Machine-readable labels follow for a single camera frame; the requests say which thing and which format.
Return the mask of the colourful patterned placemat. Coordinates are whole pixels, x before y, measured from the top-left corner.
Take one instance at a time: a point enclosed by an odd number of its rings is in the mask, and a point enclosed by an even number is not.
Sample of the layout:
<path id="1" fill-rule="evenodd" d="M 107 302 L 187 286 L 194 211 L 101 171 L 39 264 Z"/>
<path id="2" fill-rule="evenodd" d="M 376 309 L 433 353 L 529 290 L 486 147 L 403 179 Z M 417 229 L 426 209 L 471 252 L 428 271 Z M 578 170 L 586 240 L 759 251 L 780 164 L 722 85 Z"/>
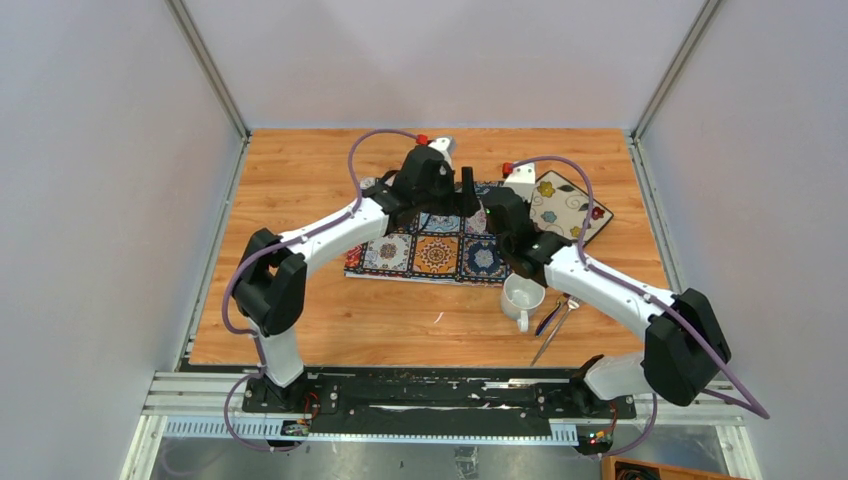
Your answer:
<path id="1" fill-rule="evenodd" d="M 487 230 L 483 208 L 472 216 L 419 213 L 387 235 L 346 253 L 348 277 L 449 285 L 501 285 L 512 273 Z"/>

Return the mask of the square floral plate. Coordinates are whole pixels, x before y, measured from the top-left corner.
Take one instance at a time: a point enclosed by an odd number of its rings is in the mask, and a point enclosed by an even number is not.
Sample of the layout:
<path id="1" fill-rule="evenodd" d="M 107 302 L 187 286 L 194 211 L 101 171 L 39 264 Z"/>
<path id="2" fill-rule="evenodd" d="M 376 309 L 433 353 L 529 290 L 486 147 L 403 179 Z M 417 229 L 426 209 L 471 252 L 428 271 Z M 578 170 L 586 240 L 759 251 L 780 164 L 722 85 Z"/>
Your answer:
<path id="1" fill-rule="evenodd" d="M 590 215 L 584 235 L 588 245 L 613 220 L 614 213 L 597 199 L 589 208 L 587 193 L 557 172 L 548 171 L 537 180 L 530 206 L 537 228 L 576 242 L 586 214 Z"/>

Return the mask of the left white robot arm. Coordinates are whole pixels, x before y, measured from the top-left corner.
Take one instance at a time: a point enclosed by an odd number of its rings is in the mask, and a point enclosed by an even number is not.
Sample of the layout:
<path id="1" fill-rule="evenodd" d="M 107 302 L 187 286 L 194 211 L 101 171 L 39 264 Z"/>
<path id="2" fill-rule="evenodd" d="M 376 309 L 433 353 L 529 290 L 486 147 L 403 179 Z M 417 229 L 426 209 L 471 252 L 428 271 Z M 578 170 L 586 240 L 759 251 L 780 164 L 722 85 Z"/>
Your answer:
<path id="1" fill-rule="evenodd" d="M 480 208 L 473 170 L 455 177 L 455 142 L 437 137 L 410 150 L 390 183 L 360 191 L 344 209 L 299 230 L 254 233 L 229 291 L 252 327 L 268 400 L 283 413 L 306 400 L 304 363 L 294 325 L 310 275 L 353 247 L 410 224 L 419 214 L 471 217 Z"/>

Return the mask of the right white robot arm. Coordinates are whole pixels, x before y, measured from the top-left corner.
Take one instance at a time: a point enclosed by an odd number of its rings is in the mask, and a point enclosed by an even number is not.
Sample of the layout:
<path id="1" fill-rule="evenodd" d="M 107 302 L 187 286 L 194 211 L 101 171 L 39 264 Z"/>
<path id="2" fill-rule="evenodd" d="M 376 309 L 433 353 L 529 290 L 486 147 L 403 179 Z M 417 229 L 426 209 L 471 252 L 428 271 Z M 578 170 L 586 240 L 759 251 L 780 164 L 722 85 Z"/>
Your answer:
<path id="1" fill-rule="evenodd" d="M 709 300 L 689 288 L 675 294 L 635 281 L 581 252 L 576 243 L 541 231 L 529 207 L 513 190 L 484 194 L 487 229 L 501 258 L 519 276 L 575 296 L 627 327 L 643 350 L 600 355 L 576 375 L 571 403 L 584 417 L 596 417 L 612 399 L 654 393 L 688 406 L 705 391 L 730 350 Z"/>

